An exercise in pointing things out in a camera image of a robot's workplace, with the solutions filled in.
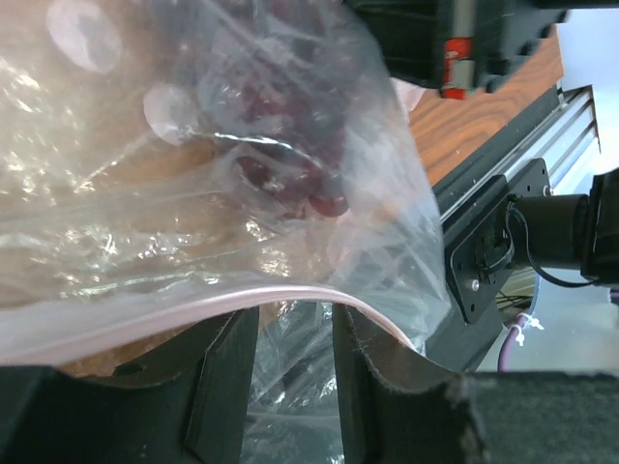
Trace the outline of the red fake grape bunch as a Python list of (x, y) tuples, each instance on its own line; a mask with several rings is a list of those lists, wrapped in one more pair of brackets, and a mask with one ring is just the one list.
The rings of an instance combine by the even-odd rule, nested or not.
[(325, 78), (300, 83), (277, 77), (249, 80), (241, 87), (245, 136), (235, 167), (254, 188), (272, 197), (290, 216), (300, 204), (326, 218), (348, 208), (340, 173), (344, 151), (344, 110), (348, 98)]

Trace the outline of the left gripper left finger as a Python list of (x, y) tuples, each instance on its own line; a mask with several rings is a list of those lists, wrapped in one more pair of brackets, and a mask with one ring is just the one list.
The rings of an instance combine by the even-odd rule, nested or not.
[(108, 377), (2, 368), (2, 462), (239, 462), (258, 319), (204, 320)]

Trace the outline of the clear zip top bag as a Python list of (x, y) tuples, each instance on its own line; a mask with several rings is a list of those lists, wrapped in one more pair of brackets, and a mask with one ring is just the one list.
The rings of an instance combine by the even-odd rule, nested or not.
[[(277, 77), (348, 98), (339, 217), (290, 216), (235, 167), (241, 87)], [(1, 370), (108, 377), (255, 308), (237, 463), (341, 463), (334, 310), (424, 352), (442, 251), (395, 82), (341, 3), (2, 3)]]

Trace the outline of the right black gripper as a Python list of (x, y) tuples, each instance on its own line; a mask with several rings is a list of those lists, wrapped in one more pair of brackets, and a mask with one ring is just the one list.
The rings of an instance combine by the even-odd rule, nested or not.
[(349, 1), (382, 52), (391, 76), (464, 100), (493, 93), (564, 22), (567, 8), (550, 1)]

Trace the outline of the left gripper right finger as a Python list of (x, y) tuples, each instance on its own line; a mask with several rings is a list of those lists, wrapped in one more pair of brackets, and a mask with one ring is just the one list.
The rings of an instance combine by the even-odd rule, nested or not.
[(453, 372), (355, 308), (333, 314), (348, 463), (614, 463), (618, 376)]

